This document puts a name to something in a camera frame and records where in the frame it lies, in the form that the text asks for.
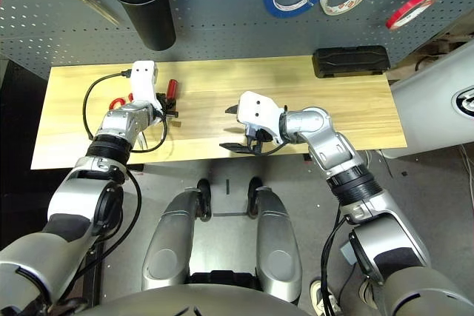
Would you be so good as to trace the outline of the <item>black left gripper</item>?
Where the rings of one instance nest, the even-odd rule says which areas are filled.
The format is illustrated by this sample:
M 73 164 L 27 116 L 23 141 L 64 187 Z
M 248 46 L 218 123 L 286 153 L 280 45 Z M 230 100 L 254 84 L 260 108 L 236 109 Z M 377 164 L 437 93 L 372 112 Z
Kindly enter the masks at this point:
M 178 111 L 176 110 L 176 100 L 167 100 L 165 93 L 156 93 L 156 100 L 160 103 L 159 110 L 154 109 L 155 118 L 178 118 Z

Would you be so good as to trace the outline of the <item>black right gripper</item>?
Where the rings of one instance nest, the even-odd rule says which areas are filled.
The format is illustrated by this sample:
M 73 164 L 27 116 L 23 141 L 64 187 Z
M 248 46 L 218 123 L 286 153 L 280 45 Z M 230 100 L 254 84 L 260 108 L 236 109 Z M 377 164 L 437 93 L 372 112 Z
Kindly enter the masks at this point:
M 228 107 L 225 112 L 228 114 L 236 115 L 238 112 L 238 105 Z M 273 140 L 273 136 L 266 130 L 257 129 L 256 127 L 251 125 L 245 126 L 245 136 L 247 141 L 246 146 L 239 143 L 221 143 L 219 144 L 219 146 L 238 154 L 253 154 L 254 151 L 251 147 L 249 147 L 253 141 L 256 141 L 257 144 L 263 144 L 265 142 L 271 142 Z

